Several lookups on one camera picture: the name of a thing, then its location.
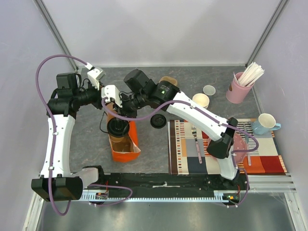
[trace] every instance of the paper cup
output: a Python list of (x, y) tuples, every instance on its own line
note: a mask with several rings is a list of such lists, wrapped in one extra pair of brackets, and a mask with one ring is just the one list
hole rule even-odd
[(205, 109), (207, 109), (210, 103), (210, 99), (208, 98), (208, 96), (202, 93), (195, 94), (192, 98), (192, 101)]

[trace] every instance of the white straws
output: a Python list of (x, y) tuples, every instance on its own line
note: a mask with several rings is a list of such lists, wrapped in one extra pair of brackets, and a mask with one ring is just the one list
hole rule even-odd
[(264, 70), (255, 62), (251, 63), (238, 79), (238, 83), (244, 87), (250, 87), (264, 74)]

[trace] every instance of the white wall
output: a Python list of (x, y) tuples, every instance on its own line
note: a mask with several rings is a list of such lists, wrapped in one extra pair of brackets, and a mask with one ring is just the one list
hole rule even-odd
[(44, 0), (69, 50), (103, 66), (245, 64), (279, 0)]
[(308, 1), (291, 0), (256, 62), (265, 69), (256, 91), (264, 112), (282, 128), (275, 133), (308, 217)]
[[(31, 179), (43, 166), (48, 136), (35, 71), (44, 58), (61, 50), (32, 0), (1, 1), (0, 31), (0, 226), (20, 231), (33, 192)], [(64, 58), (43, 67), (45, 97), (56, 87), (56, 74), (68, 71)]]

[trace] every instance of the pink cup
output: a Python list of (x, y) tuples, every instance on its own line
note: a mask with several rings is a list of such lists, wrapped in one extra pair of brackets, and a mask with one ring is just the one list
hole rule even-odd
[[(243, 72), (239, 72), (235, 75), (236, 79), (239, 79)], [(239, 85), (233, 78), (232, 83), (229, 86), (229, 89), (226, 93), (227, 99), (231, 103), (241, 103), (245, 99), (246, 95), (249, 93), (250, 89), (254, 86), (254, 84), (250, 87), (243, 87)]]

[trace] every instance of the black lid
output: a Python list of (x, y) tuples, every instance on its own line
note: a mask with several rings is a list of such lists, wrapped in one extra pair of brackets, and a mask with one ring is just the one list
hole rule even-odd
[(163, 128), (167, 123), (167, 119), (162, 114), (156, 114), (152, 116), (150, 122), (153, 128)]

